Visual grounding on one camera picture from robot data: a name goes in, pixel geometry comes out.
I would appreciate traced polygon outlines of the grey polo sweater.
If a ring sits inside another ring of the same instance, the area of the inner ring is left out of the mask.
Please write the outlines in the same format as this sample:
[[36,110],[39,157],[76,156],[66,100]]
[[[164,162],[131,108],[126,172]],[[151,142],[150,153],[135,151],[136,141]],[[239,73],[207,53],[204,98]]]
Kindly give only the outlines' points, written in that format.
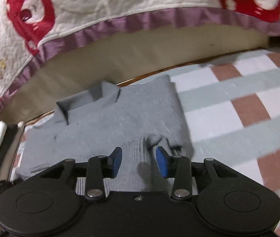
[[167,75],[139,85],[102,82],[56,102],[53,116],[28,131],[17,176],[27,179],[72,158],[86,162],[122,149],[122,164],[106,191],[170,191],[156,148],[192,157],[188,126],[175,84]]

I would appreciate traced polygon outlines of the checkered pink white blanket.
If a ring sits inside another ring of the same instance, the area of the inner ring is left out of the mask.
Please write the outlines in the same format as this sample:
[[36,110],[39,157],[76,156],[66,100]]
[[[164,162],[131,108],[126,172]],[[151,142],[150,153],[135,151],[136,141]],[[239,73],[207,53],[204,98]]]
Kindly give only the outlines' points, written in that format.
[[[280,196],[280,53],[259,51],[163,72],[175,84],[193,148],[193,161],[215,158]],[[49,115],[26,128],[26,135]],[[280,235],[280,224],[277,228]]]

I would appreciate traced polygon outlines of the beige mattress side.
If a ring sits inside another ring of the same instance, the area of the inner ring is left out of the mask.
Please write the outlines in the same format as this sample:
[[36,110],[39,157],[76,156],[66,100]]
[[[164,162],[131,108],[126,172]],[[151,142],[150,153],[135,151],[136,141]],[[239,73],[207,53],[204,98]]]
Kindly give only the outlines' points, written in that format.
[[214,24],[116,33],[29,68],[28,81],[0,112],[0,121],[29,121],[52,110],[57,100],[103,80],[117,84],[167,67],[264,48],[268,40],[253,29]]

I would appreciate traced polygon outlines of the white quilt with red hearts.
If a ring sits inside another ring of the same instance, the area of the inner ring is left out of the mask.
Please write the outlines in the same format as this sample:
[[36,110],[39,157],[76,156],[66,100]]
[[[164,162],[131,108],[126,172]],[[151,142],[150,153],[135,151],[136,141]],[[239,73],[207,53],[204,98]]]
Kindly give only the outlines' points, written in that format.
[[0,0],[0,111],[59,53],[115,33],[206,23],[280,35],[280,0]]

